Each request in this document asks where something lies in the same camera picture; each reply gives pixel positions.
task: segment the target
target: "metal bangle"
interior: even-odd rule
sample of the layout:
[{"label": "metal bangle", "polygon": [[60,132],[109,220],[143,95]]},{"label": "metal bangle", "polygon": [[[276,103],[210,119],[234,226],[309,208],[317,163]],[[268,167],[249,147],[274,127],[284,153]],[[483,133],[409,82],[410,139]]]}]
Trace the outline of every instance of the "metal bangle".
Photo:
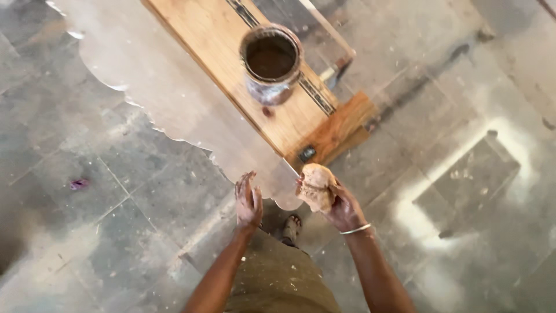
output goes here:
[{"label": "metal bangle", "polygon": [[352,230],[352,231],[340,232],[340,234],[351,234],[351,233],[355,233],[355,232],[358,232],[358,231],[364,231],[365,229],[367,229],[367,228],[369,228],[369,227],[371,227],[371,224],[370,224],[370,223],[367,224],[367,225],[363,225],[363,226],[361,226],[361,227],[359,227],[359,228],[356,228],[356,229],[354,229],[354,230]]}]

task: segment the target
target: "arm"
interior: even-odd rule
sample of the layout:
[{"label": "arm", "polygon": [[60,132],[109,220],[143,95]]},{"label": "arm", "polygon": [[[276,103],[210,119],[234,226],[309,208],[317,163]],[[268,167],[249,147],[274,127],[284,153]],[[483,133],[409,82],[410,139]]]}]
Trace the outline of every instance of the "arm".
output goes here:
[{"label": "arm", "polygon": [[230,295],[237,268],[262,218],[261,189],[251,189],[255,172],[236,183],[237,227],[232,241],[222,250],[187,301],[183,313],[221,313]]},{"label": "arm", "polygon": [[[355,197],[339,182],[331,190],[337,195],[332,210],[325,214],[340,231],[346,232],[367,224]],[[388,265],[368,228],[343,235],[359,274],[365,300],[371,312],[416,312],[408,293]]]}]

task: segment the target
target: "dirty hand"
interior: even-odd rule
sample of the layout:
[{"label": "dirty hand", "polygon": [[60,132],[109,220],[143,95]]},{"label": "dirty hand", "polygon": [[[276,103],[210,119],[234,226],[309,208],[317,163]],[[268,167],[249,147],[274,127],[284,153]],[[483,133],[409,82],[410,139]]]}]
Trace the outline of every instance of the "dirty hand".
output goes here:
[{"label": "dirty hand", "polygon": [[236,213],[237,225],[240,227],[254,227],[256,229],[262,220],[261,188],[251,188],[251,181],[257,173],[245,173],[236,183]]},{"label": "dirty hand", "polygon": [[332,210],[323,214],[332,225],[340,232],[347,232],[368,224],[357,199],[337,178],[336,186],[329,188],[337,196],[332,204]]}]

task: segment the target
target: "tiled floor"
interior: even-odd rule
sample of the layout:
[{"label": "tiled floor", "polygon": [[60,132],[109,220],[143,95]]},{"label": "tiled floor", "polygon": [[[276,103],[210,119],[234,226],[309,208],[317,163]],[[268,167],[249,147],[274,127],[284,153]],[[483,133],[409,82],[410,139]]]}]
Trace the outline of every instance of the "tiled floor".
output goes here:
[{"label": "tiled floor", "polygon": [[[297,2],[254,2],[314,68],[337,52]],[[335,93],[384,110],[330,168],[418,309],[555,311],[556,23],[517,0],[313,3],[358,53]],[[0,1],[0,307],[179,312],[234,227],[232,184],[97,81],[65,30],[41,0]],[[265,203],[274,232],[288,213]],[[343,239],[298,211],[342,309],[368,312]]]}]

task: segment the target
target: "foot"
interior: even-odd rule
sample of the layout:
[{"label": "foot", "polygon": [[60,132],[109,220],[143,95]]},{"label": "foot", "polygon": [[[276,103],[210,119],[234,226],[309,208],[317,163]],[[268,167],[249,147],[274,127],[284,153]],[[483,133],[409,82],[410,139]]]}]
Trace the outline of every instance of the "foot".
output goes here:
[{"label": "foot", "polygon": [[301,226],[301,218],[297,214],[290,215],[284,223],[284,230],[282,232],[282,243],[287,246],[297,248],[295,241],[297,239],[297,236],[301,232]]}]

